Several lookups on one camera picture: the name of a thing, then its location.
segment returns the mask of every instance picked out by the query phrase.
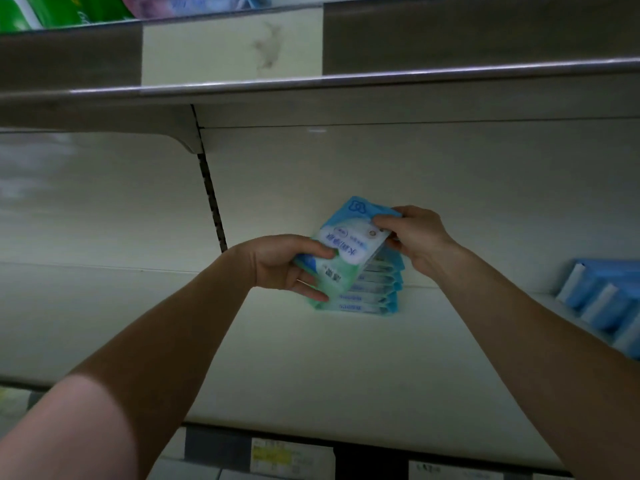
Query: person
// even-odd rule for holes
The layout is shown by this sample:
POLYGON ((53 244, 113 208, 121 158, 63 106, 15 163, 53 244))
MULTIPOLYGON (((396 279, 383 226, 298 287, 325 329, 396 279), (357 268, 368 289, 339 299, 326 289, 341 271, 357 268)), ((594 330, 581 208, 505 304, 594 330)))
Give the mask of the person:
MULTIPOLYGON (((440 217, 378 215, 388 245, 442 289, 524 413, 578 479, 640 475, 640 367, 455 242, 440 217)), ((293 266, 333 250, 298 235, 224 252, 56 384, 0 442, 3 479, 145 478, 185 418, 252 287, 327 297, 293 266)))

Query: left hand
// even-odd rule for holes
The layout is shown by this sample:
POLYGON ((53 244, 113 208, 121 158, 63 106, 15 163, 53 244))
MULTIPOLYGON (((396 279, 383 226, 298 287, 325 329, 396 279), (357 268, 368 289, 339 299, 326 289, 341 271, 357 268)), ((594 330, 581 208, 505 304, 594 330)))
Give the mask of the left hand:
POLYGON ((328 301, 327 295, 311 288, 316 279, 291 262, 296 254, 313 254, 331 259, 335 250, 309 237, 295 234, 267 235, 243 242, 236 249, 249 259, 254 286, 290 290, 317 301, 328 301))

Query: left arm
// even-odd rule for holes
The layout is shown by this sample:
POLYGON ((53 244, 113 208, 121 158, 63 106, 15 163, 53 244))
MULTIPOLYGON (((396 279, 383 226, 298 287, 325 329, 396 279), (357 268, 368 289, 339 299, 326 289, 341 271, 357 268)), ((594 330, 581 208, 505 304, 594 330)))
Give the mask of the left arm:
POLYGON ((295 235, 224 252, 60 381, 0 442, 4 479, 146 478, 254 286, 325 300, 291 264, 334 251, 295 235))

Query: hand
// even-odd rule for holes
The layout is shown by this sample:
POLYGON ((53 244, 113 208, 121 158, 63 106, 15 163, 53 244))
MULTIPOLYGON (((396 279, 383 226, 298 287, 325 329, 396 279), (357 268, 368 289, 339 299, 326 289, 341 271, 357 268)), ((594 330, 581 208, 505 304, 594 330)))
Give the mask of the hand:
POLYGON ((313 254, 331 259, 335 250, 318 241, 301 235, 268 235, 235 246, 246 258, 252 275, 253 286, 278 290, 290 290, 317 301, 328 301, 327 295, 311 288, 316 279, 295 266, 291 260, 296 254, 313 254))
POLYGON ((373 224, 393 231, 387 245, 411 259, 420 273, 433 277, 434 254, 447 246, 457 245, 444 229, 440 216, 434 211, 415 205, 394 207, 403 216, 379 214, 373 224))

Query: skin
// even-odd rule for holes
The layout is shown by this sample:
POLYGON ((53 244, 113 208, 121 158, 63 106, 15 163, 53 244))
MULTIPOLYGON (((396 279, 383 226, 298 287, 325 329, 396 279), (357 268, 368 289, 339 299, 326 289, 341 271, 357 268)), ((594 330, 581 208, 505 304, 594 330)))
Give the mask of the skin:
MULTIPOLYGON (((629 479, 640 428, 640 366, 539 305, 456 243, 430 210, 377 216, 388 245, 434 279, 522 410, 578 479, 629 479)), ((191 407, 252 287, 326 300, 297 253, 309 238, 235 246, 59 382, 0 442, 4 479, 148 475, 191 407)))

